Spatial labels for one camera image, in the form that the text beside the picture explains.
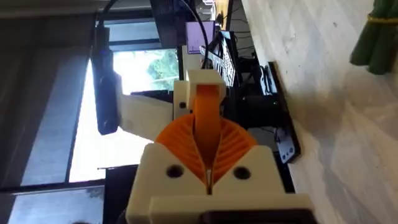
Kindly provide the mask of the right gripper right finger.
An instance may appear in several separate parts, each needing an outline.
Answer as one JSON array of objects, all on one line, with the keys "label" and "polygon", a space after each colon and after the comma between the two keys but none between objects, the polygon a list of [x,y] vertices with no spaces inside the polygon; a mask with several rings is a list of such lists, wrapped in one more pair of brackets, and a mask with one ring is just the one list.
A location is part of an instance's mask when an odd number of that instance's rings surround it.
[{"label": "right gripper right finger", "polygon": [[221,139],[212,167],[214,195],[279,195],[284,185],[272,150],[242,127],[221,120]]}]

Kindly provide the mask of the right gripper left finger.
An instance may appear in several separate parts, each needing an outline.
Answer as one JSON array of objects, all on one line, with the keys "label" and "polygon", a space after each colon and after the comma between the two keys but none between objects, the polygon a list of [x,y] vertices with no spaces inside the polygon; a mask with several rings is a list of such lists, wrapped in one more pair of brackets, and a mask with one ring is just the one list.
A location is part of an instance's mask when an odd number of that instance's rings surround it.
[{"label": "right gripper left finger", "polygon": [[193,127],[194,116],[183,115],[145,147],[126,207],[128,223],[197,223],[208,186]]}]

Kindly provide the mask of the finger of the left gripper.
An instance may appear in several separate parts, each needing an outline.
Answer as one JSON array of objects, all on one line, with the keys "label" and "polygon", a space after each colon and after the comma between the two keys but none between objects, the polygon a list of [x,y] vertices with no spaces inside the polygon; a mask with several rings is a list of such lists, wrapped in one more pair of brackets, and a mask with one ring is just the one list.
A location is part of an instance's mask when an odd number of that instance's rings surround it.
[{"label": "finger of the left gripper", "polygon": [[186,78],[174,81],[174,118],[192,112],[194,140],[202,159],[212,161],[221,138],[220,104],[226,84],[216,70],[187,70]]}]

